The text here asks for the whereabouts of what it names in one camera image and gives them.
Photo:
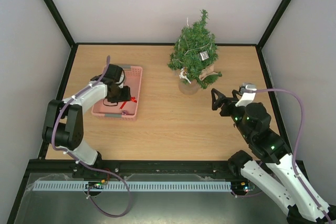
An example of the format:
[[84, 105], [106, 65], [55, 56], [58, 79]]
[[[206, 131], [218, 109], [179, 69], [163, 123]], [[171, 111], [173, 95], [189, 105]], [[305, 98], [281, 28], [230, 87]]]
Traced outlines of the pink plastic basket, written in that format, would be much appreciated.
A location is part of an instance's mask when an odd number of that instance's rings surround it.
[[93, 105], [91, 114], [99, 118], [135, 121], [140, 102], [143, 69], [140, 66], [121, 65], [123, 88], [120, 95], [104, 98]]

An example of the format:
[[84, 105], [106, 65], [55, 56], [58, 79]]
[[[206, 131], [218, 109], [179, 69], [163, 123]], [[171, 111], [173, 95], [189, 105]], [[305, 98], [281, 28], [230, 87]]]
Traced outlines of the beige felt ornament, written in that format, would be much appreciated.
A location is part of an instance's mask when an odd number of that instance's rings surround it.
[[219, 73], [215, 71], [214, 69], [214, 64], [212, 65], [209, 65], [207, 66], [206, 68], [204, 68], [202, 71], [201, 71], [201, 74], [199, 75], [199, 80], [200, 81], [203, 81], [205, 78], [207, 78], [208, 76], [213, 76], [213, 75], [216, 75], [218, 76]]

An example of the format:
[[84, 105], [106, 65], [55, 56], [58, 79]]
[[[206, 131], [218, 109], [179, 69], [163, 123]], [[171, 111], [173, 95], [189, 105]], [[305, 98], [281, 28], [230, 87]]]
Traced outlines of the silver reindeer ornament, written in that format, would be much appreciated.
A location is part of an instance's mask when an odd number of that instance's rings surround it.
[[191, 84], [192, 82], [189, 80], [189, 78], [187, 77], [187, 71], [186, 68], [181, 68], [181, 72], [179, 74], [179, 78], [183, 79], [185, 81], [187, 81], [189, 84]]

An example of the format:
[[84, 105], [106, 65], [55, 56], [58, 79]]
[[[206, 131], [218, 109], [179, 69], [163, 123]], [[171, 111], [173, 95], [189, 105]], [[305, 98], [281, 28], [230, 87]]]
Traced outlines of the silver gift box ornament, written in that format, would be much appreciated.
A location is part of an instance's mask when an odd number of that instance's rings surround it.
[[198, 57], [200, 61], [205, 61], [209, 58], [208, 52], [207, 51], [202, 51], [198, 54]]

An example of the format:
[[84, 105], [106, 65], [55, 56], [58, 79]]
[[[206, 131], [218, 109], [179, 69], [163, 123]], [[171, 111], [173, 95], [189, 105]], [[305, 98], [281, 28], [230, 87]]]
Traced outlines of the small green christmas tree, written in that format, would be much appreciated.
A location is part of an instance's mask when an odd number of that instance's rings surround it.
[[207, 89], [221, 76], [215, 70], [218, 60], [215, 35], [207, 29], [208, 12], [201, 10], [201, 17], [193, 24], [186, 23], [177, 38], [167, 66], [179, 78], [179, 90], [194, 95]]

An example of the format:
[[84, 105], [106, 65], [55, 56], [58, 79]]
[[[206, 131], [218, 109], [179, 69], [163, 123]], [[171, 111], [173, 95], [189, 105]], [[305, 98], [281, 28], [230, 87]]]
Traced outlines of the clear led string lights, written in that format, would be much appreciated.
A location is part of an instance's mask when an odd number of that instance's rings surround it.
[[208, 52], [209, 59], [216, 58], [215, 35], [207, 29], [207, 20], [208, 15], [203, 12], [198, 21], [182, 28], [170, 55], [171, 64], [186, 65], [188, 60], [199, 60], [202, 51]]

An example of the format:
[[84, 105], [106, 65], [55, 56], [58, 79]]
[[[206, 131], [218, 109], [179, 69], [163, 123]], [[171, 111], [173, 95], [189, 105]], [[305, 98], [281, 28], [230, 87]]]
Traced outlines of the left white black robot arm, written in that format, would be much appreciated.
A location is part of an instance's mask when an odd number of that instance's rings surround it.
[[122, 67], [109, 64], [103, 73], [94, 76], [76, 94], [48, 103], [42, 138], [56, 151], [72, 157], [88, 169], [104, 172], [99, 167], [101, 154], [83, 139], [83, 115], [101, 100], [109, 106], [131, 101], [131, 90], [124, 84], [125, 71]]

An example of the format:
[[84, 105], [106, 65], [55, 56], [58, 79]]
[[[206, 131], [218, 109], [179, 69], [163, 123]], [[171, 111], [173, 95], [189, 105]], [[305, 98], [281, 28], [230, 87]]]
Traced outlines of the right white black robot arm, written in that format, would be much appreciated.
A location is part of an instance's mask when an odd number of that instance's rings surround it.
[[240, 150], [228, 160], [230, 174], [255, 184], [286, 215], [287, 223], [332, 223], [335, 206], [314, 190], [296, 163], [295, 151], [270, 128], [270, 114], [261, 102], [254, 101], [258, 92], [251, 83], [233, 90], [232, 97], [211, 90], [212, 110], [220, 109], [221, 116], [233, 120], [252, 153], [272, 171], [269, 175]]

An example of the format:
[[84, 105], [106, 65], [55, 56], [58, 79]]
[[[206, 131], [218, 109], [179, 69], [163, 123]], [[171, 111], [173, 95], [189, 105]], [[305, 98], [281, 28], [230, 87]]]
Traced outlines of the black frame rail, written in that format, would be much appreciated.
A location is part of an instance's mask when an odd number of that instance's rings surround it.
[[[100, 169], [107, 169], [121, 177], [133, 174], [154, 175], [198, 175], [226, 181], [238, 181], [243, 177], [235, 175], [228, 161], [116, 161], [102, 160]], [[106, 173], [95, 172], [76, 164], [72, 160], [31, 159], [27, 165], [25, 176], [31, 173], [70, 174], [73, 178], [94, 180], [107, 178]]]

